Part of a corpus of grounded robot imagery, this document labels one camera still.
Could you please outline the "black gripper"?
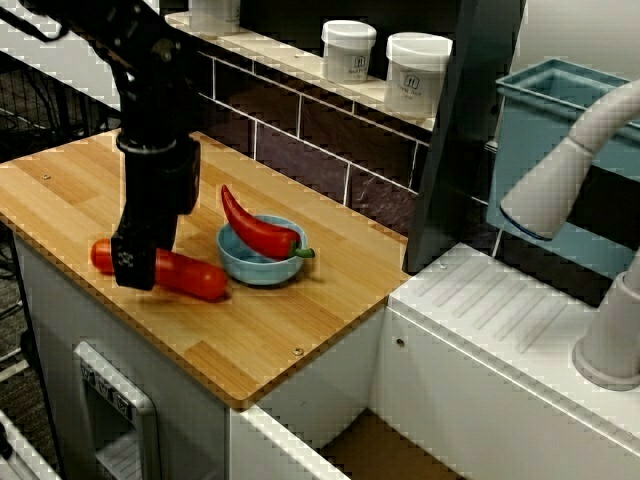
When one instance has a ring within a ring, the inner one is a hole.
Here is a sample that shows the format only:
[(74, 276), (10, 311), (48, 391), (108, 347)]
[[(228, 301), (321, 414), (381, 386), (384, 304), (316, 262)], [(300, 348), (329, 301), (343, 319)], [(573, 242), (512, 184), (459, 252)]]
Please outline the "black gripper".
[(162, 147), (145, 146), (120, 134), (116, 145), (124, 153), (125, 207), (110, 240), (115, 280), (150, 291), (156, 246), (173, 249), (178, 217), (190, 214), (198, 198), (200, 144), (180, 136)]

